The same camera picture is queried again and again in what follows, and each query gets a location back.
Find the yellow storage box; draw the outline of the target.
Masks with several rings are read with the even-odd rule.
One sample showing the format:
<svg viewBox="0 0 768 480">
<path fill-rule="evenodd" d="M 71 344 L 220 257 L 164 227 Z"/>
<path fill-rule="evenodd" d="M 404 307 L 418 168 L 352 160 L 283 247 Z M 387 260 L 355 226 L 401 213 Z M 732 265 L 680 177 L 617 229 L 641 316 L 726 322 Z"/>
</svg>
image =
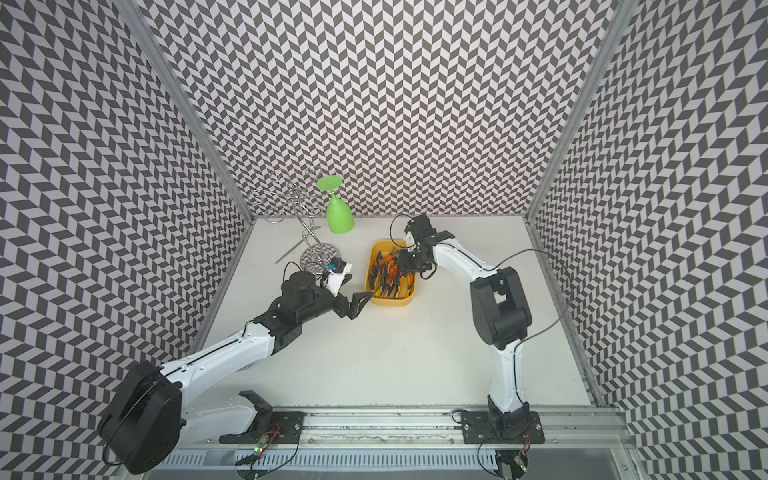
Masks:
<svg viewBox="0 0 768 480">
<path fill-rule="evenodd" d="M 392 240 L 380 240 L 371 248 L 365 287 L 375 305 L 405 306 L 414 297 L 417 278 L 401 267 L 400 250 Z"/>
</svg>

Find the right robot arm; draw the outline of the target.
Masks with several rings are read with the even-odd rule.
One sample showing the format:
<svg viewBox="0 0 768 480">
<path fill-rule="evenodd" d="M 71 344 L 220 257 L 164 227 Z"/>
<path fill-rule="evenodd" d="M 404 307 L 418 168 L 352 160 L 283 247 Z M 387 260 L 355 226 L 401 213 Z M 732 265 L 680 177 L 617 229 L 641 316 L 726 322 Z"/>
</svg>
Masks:
<svg viewBox="0 0 768 480">
<path fill-rule="evenodd" d="M 511 267 L 492 268 L 454 239 L 415 243 L 399 253 L 401 266 L 423 274 L 446 270 L 468 285 L 473 325 L 495 352 L 488 394 L 488 417 L 498 430 L 528 421 L 524 392 L 523 342 L 532 314 L 521 279 Z"/>
</svg>

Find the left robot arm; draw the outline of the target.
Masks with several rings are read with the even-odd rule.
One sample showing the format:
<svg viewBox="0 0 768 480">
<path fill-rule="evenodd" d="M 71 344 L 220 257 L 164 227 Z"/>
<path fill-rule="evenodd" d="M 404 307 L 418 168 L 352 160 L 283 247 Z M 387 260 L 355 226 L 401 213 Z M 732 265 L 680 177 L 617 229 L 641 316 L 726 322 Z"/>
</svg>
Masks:
<svg viewBox="0 0 768 480">
<path fill-rule="evenodd" d="M 285 349 L 305 323 L 328 312 L 355 319 L 373 295 L 344 296 L 339 289 L 349 277 L 329 273 L 317 280 L 311 272 L 297 271 L 282 282 L 280 296 L 265 312 L 224 340 L 162 366 L 149 361 L 132 365 L 97 428 L 106 452 L 115 456 L 114 465 L 138 475 L 189 443 L 275 436 L 273 407 L 253 390 L 205 409 L 191 404 L 234 373 Z"/>
</svg>

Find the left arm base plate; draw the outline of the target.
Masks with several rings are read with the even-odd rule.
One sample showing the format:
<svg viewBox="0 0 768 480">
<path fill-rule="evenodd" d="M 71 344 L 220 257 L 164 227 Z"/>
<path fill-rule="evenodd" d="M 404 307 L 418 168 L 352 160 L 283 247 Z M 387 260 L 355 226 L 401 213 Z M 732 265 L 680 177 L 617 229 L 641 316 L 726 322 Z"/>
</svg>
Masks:
<svg viewBox="0 0 768 480">
<path fill-rule="evenodd" d="M 273 411 L 257 414 L 247 429 L 240 434 L 219 437 L 220 444 L 255 445 L 265 440 L 272 445 L 297 444 L 304 428 L 306 414 L 302 411 Z"/>
</svg>

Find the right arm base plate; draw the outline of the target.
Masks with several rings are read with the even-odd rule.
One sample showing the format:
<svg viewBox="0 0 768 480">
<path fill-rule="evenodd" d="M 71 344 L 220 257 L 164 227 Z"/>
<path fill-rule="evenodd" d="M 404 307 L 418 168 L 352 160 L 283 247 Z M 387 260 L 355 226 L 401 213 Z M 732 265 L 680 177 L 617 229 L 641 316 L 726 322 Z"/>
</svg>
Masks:
<svg viewBox="0 0 768 480">
<path fill-rule="evenodd" d="M 535 411 L 502 419 L 492 419 L 485 410 L 456 410 L 452 417 L 460 424 L 463 441 L 467 445 L 487 443 L 544 444 L 545 435 L 540 416 Z"/>
</svg>

